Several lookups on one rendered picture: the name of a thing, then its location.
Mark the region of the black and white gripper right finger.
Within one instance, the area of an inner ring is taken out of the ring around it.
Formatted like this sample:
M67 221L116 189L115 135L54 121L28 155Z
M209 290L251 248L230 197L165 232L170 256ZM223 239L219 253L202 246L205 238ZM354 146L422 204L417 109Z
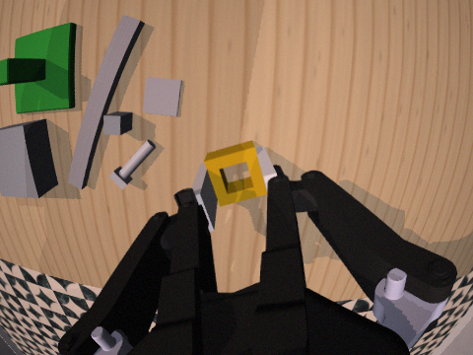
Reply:
M289 180L264 146L255 150L267 191L267 224L251 335L254 355L309 355L295 211L307 212L373 302L375 318L408 349L436 327L457 276L453 262L403 240L324 173L309 171L302 180Z

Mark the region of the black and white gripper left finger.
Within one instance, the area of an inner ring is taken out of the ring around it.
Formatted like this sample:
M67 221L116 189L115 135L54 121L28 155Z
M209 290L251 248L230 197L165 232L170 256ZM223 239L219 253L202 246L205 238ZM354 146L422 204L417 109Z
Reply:
M200 294L218 292L210 234L218 198L205 163L174 199L177 213L149 219L92 306L59 340L61 355L126 355L148 334L157 310L147 355L204 355Z

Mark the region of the green flat plate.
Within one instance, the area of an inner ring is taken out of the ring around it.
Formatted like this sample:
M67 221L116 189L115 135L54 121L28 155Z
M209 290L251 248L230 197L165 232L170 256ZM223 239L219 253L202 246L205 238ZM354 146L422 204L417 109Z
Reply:
M15 58L0 61L0 86L15 84L17 114L75 107L76 29L68 23L16 38Z

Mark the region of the yellow square nut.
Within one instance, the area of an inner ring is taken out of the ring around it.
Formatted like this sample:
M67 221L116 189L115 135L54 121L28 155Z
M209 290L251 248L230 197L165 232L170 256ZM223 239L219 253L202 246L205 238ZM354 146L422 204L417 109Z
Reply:
M250 177L228 182L223 168L243 162ZM267 194L252 140L207 153L204 163L220 207Z

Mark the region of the grey flat bar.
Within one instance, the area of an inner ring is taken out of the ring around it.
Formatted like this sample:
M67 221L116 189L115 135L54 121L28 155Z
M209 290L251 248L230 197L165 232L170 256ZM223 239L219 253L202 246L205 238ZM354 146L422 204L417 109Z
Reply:
M117 84L145 23L123 15L107 48L94 82L72 159L68 182L87 186L94 155Z

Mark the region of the small grey cube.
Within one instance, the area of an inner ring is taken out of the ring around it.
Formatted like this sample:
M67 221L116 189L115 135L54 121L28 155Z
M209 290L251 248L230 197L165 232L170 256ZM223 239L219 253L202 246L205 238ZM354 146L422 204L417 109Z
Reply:
M122 135L132 130L133 112L116 111L103 116L103 134Z

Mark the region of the grey square plate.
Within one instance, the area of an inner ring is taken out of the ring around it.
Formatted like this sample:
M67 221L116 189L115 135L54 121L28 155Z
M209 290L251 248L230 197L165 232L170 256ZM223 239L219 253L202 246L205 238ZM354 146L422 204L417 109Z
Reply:
M177 116L181 82L146 77L143 112Z

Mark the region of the dark grey box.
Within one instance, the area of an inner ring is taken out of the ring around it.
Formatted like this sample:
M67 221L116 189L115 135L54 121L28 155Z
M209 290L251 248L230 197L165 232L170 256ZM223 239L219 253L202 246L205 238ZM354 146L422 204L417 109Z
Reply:
M2 196L40 198L57 184L46 119L0 128Z

